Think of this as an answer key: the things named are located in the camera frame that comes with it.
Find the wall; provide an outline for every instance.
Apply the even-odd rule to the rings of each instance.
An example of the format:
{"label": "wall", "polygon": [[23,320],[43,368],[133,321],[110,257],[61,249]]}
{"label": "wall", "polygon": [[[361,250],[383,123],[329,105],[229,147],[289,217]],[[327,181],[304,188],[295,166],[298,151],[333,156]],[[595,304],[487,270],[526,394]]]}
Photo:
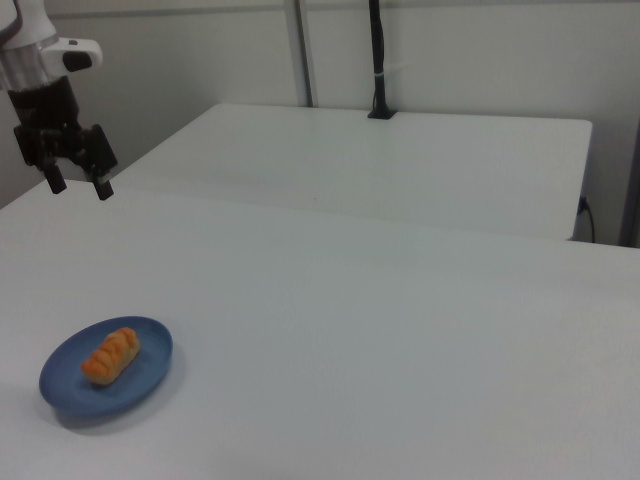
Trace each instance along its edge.
{"label": "wall", "polygon": [[9,97],[0,91],[0,208],[44,179],[40,172],[22,160],[13,135],[13,127],[18,123]]}
{"label": "wall", "polygon": [[[463,5],[416,6],[452,3]],[[478,3],[396,1],[383,9],[389,103],[406,111],[592,121],[584,192],[598,241],[617,243],[640,113],[640,4]],[[370,108],[367,2],[306,5],[316,103]],[[576,234],[589,237],[586,216]]]}
{"label": "wall", "polygon": [[[220,102],[298,105],[300,81],[282,0],[50,0],[61,36],[97,40],[99,69],[71,76],[80,121],[104,128],[126,168]],[[23,164],[0,102],[0,207],[41,180]],[[62,162],[67,178],[81,179]]]}

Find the power cord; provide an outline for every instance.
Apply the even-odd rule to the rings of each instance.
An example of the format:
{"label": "power cord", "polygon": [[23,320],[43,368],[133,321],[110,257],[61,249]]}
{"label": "power cord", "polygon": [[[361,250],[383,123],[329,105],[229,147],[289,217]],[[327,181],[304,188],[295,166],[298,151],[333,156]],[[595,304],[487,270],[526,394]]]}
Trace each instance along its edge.
{"label": "power cord", "polygon": [[587,197],[580,197],[580,202],[578,203],[578,215],[580,215],[585,210],[589,214],[589,223],[591,223],[591,243],[596,243],[596,225],[593,222],[593,212],[591,211],[591,206],[589,205]]}

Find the orange pastry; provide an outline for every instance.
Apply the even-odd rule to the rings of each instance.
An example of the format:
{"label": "orange pastry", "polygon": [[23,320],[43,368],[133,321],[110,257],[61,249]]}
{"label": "orange pastry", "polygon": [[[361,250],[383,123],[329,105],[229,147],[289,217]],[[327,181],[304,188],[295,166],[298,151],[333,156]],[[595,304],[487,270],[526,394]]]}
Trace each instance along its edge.
{"label": "orange pastry", "polygon": [[140,341],[136,332],[124,327],[107,335],[102,345],[82,362],[80,368],[91,383],[109,385],[139,351]]}

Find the white robot arm casing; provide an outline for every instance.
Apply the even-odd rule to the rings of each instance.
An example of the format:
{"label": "white robot arm casing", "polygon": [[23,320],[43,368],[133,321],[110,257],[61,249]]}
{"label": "white robot arm casing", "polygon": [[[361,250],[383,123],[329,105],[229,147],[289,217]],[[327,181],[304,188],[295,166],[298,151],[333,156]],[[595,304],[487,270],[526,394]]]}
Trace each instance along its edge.
{"label": "white robot arm casing", "polygon": [[58,38],[44,0],[0,0],[0,14],[0,31],[14,32],[16,22],[21,23],[0,45],[0,87],[5,90],[38,88],[102,63],[97,42]]}

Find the black pole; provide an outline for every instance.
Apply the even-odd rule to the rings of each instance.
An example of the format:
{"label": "black pole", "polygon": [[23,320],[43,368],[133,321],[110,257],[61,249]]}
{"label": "black pole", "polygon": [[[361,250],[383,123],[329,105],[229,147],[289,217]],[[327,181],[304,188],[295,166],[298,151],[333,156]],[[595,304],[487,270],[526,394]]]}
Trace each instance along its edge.
{"label": "black pole", "polygon": [[384,33],[380,21],[379,0],[369,0],[369,17],[371,19],[371,45],[373,47],[373,73],[375,74],[375,96],[373,110],[369,118],[389,120],[396,113],[389,110],[384,90]]}

